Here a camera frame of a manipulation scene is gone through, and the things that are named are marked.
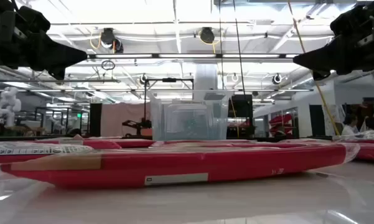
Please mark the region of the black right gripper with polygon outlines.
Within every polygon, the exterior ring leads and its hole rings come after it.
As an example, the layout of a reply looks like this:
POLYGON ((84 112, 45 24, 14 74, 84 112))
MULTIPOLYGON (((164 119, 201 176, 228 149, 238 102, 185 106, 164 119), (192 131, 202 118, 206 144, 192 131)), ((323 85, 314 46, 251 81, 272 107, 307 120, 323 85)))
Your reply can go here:
POLYGON ((313 80, 329 77, 332 70, 341 74, 348 74, 354 70, 374 70, 374 30, 364 33, 342 33, 319 49, 295 56, 293 62, 312 70, 313 80), (344 59, 342 40, 345 44, 344 59))

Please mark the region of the overhead LED light bar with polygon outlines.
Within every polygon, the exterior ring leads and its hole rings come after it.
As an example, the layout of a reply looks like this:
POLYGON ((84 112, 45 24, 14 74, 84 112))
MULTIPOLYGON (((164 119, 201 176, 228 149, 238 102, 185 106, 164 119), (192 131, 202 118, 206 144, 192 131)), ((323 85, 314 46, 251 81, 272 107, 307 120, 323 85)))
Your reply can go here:
POLYGON ((126 58, 293 58, 298 54, 88 54, 87 59, 126 58))

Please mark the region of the black cabinet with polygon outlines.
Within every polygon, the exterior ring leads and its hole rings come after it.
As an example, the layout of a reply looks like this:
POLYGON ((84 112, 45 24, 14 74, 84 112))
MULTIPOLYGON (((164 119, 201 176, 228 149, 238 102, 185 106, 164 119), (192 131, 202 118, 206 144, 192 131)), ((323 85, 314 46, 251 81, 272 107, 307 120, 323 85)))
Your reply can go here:
POLYGON ((229 100, 227 139, 250 139, 255 134, 252 95, 234 95, 229 100))

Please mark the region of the black rectangular panel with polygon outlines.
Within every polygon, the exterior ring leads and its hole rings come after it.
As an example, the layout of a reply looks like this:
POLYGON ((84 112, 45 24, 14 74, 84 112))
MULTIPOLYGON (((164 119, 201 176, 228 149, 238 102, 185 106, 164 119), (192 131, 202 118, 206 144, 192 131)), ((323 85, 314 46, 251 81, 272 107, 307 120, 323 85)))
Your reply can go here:
POLYGON ((101 136, 101 114, 102 114, 102 103, 92 103, 90 105, 90 136, 100 137, 101 136))

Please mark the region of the clear plastic storage bin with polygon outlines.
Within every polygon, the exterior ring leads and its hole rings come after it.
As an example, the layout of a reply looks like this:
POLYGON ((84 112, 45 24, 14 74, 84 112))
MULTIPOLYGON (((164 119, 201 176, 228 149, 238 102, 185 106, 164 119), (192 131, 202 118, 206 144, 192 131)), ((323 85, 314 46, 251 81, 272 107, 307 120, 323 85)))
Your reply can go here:
POLYGON ((225 140, 228 90, 149 90, 152 139, 225 140))

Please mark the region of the person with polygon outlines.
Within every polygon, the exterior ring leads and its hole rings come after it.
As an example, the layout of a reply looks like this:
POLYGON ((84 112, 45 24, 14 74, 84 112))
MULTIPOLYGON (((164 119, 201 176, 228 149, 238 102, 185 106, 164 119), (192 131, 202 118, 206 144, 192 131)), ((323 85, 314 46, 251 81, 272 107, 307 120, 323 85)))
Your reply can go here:
POLYGON ((357 125, 357 117, 354 114, 347 114, 343 121, 344 128, 342 130, 343 136, 354 135, 358 133, 356 125, 357 125))

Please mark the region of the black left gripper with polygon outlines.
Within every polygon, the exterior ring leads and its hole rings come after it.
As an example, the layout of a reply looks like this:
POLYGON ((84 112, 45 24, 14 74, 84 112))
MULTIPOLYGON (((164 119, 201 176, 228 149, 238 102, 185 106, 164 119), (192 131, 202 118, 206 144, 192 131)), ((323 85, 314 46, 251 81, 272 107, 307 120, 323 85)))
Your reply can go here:
POLYGON ((43 31, 26 32, 26 39, 13 34, 10 42, 0 42, 0 66, 46 70, 56 80, 64 79, 67 67, 86 59, 85 51, 55 42, 43 31))

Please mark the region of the red bin storage shelf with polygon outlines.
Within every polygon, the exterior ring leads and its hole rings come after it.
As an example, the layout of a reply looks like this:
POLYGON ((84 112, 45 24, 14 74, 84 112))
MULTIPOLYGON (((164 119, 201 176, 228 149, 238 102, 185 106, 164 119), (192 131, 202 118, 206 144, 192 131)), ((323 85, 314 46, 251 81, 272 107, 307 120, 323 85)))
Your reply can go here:
POLYGON ((269 132, 273 137, 293 137, 294 118, 291 114, 275 116, 269 121, 269 132))

